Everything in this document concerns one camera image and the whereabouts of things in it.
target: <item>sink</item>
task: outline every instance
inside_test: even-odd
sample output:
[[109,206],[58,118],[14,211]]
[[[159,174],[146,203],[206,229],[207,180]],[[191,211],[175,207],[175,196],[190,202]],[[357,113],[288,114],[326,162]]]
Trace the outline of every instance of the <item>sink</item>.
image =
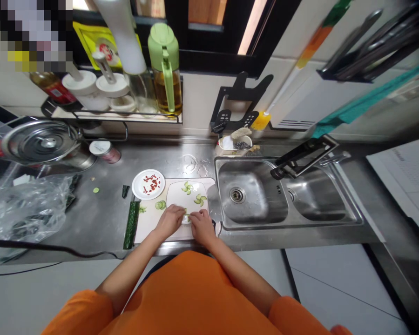
[[226,230],[362,224],[363,216],[332,166],[274,179],[272,159],[216,158]]
[[348,214],[332,179],[311,167],[296,179],[286,179],[287,190],[297,211],[312,221],[338,221]]
[[271,224],[285,220],[289,207],[280,181],[270,176],[266,161],[233,160],[218,171],[225,215],[237,224]]

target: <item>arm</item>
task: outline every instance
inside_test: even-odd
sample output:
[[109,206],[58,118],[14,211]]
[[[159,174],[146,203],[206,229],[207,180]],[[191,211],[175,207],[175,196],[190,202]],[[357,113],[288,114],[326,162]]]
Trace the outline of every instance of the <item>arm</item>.
[[180,227],[184,214],[182,207],[169,206],[163,212],[157,227],[96,289],[97,293],[111,299],[114,316],[122,312],[152,255]]
[[214,255],[234,287],[265,316],[268,316],[273,302],[280,297],[279,293],[216,237],[208,211],[203,209],[200,212],[193,212],[189,218],[192,222],[192,234],[195,240]]

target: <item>metal pot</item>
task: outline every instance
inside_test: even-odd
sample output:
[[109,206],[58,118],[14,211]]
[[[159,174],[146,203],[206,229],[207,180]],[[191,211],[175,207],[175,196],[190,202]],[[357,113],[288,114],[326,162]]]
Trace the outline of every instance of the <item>metal pot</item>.
[[96,160],[81,134],[62,121],[32,121],[14,128],[1,142],[5,156],[23,165],[63,164],[82,171]]

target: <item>white plate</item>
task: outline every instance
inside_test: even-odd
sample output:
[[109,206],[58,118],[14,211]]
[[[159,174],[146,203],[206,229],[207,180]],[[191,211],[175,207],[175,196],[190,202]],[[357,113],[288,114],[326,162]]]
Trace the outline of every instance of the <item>white plate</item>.
[[[199,202],[198,197],[203,197],[200,203],[195,202]],[[186,208],[186,214],[198,212],[201,209],[208,210],[208,194],[205,186],[198,181],[179,181],[171,184],[166,196],[166,206],[172,204]],[[186,223],[190,223],[187,215],[183,217],[182,221],[182,224]]]
[[[147,180],[146,176],[148,176],[149,178],[155,176],[154,179],[158,183],[158,186],[155,188],[155,190],[149,193],[145,193],[144,189],[146,189],[147,191],[151,189],[152,180]],[[144,170],[137,174],[134,180],[132,181],[132,192],[140,200],[152,200],[158,197],[163,192],[165,184],[166,183],[164,181],[164,177],[159,171],[153,169]]]

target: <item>faucet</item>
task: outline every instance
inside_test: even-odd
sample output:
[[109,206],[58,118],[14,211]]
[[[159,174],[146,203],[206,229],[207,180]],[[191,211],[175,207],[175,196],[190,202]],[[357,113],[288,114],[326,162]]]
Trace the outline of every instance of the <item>faucet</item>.
[[351,157],[350,153],[348,153],[347,151],[343,151],[341,154],[337,154],[329,158],[323,158],[322,160],[320,160],[319,164],[321,166],[326,166],[328,164],[337,164],[337,163],[340,163],[342,160],[346,158],[350,158],[350,157]]
[[[289,151],[282,157],[275,161],[276,168],[270,171],[270,174],[276,180],[281,180],[286,176],[297,178],[305,171],[307,171],[314,164],[322,160],[332,150],[338,147],[339,144],[329,135],[324,134],[320,138],[311,138],[310,140],[300,144],[293,150]],[[299,167],[297,161],[312,154],[318,150],[323,150],[316,156],[309,164]]]

